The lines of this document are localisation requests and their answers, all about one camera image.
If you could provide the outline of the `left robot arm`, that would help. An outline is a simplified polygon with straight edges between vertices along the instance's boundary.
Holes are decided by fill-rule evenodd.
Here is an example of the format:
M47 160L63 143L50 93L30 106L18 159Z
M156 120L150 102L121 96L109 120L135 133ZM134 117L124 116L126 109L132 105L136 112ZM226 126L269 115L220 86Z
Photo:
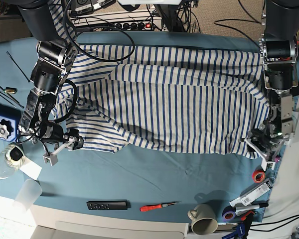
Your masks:
M299 95L297 59L299 0L268 0L263 11L264 33L260 38L263 79L269 114L259 129L244 139L257 153L263 170L274 169L278 153L294 134L294 97Z

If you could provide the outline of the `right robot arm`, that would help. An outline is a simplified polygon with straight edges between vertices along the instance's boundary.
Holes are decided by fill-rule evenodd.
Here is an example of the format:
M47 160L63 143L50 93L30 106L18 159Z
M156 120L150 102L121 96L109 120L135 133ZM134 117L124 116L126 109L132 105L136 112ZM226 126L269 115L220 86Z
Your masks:
M71 116L77 103L78 89L67 76L78 51L55 30L48 1L18 0L16 5L32 35L38 40L38 60L30 76L34 88L27 97L18 129L28 140L40 141L45 147L44 162L55 165L60 151L65 148L77 150L84 144L78 130L64 132L60 125ZM49 120L49 114L57 102L57 94L65 83L72 86L74 91L72 105L61 118ZM54 152L49 152L47 144L54 145Z

